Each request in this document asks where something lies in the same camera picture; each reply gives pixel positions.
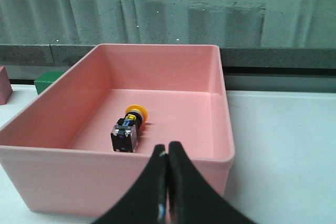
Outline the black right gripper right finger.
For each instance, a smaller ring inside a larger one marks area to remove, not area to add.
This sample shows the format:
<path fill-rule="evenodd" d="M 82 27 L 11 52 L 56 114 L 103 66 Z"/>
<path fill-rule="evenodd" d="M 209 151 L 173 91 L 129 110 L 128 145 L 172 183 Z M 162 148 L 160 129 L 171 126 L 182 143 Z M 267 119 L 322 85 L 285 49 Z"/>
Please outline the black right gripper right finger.
<path fill-rule="evenodd" d="M 180 142 L 169 144 L 171 223 L 253 223 L 204 179 Z"/>

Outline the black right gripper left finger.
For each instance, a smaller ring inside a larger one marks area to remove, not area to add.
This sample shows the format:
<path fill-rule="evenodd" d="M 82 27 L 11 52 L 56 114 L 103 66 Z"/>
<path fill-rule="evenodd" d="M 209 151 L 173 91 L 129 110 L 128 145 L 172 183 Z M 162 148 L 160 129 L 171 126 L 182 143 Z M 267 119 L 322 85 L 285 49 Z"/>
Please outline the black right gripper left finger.
<path fill-rule="evenodd" d="M 166 170 L 167 153 L 159 144 L 130 189 L 94 223 L 166 223 Z"/>

